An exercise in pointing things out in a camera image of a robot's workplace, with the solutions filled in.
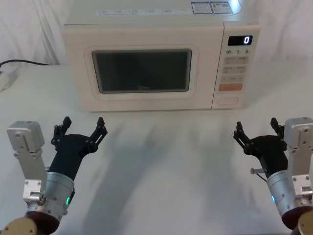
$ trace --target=digital display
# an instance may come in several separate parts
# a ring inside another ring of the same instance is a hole
[[[248,46],[252,43],[252,35],[245,36],[230,36],[228,38],[229,46]]]

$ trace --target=microwave window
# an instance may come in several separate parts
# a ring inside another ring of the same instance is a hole
[[[189,89],[191,50],[92,52],[101,93],[185,92]]]

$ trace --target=brand logo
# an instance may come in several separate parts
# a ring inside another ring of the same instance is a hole
[[[137,90],[141,91],[141,90],[151,90],[151,87],[147,87],[147,86],[137,86]]]

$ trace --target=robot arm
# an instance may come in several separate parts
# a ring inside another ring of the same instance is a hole
[[[251,173],[265,173],[283,223],[294,230],[298,228],[300,217],[313,211],[309,177],[313,153],[313,120],[307,117],[292,118],[286,121],[285,126],[281,126],[272,118],[271,126],[277,136],[259,136],[250,140],[238,122],[234,139],[244,149],[244,153],[259,159],[262,169],[252,169]],[[289,161],[285,150],[289,151]]]
[[[17,121],[7,133],[25,176],[23,199],[27,203],[25,218],[14,220],[1,235],[43,234],[55,232],[75,194],[74,179],[82,162],[89,153],[94,153],[108,133],[100,117],[90,137],[65,135],[71,125],[66,117],[63,124],[54,127],[51,143],[56,155],[48,168],[41,158],[45,141],[39,123]]]

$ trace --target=microwave control panel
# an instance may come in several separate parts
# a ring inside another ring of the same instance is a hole
[[[212,108],[241,106],[258,35],[255,24],[225,25]]]

